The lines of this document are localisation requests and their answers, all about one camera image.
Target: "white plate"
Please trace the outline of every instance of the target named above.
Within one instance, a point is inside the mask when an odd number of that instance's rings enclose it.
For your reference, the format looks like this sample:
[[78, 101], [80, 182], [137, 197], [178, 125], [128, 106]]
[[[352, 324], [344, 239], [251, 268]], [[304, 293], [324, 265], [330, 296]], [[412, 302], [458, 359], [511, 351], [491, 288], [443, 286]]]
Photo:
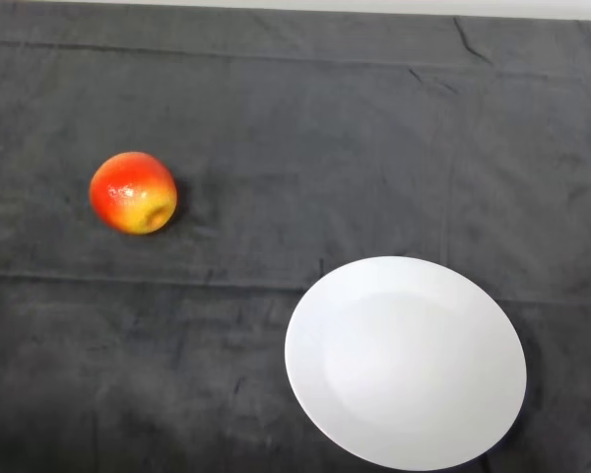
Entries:
[[301, 299], [287, 374], [313, 423], [379, 465], [427, 471], [491, 448], [525, 394], [521, 343], [501, 308], [420, 259], [343, 266]]

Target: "red apple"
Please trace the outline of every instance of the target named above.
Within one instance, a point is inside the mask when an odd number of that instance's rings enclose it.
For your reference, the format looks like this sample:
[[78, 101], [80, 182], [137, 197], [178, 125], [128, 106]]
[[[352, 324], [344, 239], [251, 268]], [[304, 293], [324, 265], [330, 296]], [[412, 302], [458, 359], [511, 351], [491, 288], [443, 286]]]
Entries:
[[132, 151], [105, 161], [90, 183], [90, 202], [106, 223], [128, 234], [160, 229], [175, 211], [177, 190], [156, 158]]

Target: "table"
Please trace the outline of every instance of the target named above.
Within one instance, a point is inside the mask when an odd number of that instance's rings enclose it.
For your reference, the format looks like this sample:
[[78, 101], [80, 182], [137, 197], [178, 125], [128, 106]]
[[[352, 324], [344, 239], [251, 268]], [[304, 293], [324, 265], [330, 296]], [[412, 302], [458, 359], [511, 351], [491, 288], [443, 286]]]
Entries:
[[[165, 231], [91, 211], [107, 157]], [[591, 23], [0, 3], [0, 473], [382, 472], [299, 408], [284, 336], [356, 259], [448, 266], [529, 386], [463, 473], [591, 473]]]

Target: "white wall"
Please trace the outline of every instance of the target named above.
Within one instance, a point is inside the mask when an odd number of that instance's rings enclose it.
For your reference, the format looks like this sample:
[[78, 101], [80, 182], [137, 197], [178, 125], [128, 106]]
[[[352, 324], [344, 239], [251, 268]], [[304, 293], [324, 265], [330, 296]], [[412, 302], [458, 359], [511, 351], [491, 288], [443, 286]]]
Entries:
[[63, 0], [281, 10], [591, 20], [591, 0]]

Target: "dark gray cloth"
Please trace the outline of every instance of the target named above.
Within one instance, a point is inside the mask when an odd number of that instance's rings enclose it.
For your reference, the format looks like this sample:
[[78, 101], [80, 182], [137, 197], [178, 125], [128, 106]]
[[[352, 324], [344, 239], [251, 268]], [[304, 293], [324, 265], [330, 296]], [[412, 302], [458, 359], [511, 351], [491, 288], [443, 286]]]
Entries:
[[[105, 227], [107, 157], [173, 171]], [[591, 23], [0, 4], [0, 473], [375, 472], [297, 405], [298, 299], [383, 254], [485, 288], [521, 416], [463, 473], [591, 473]]]

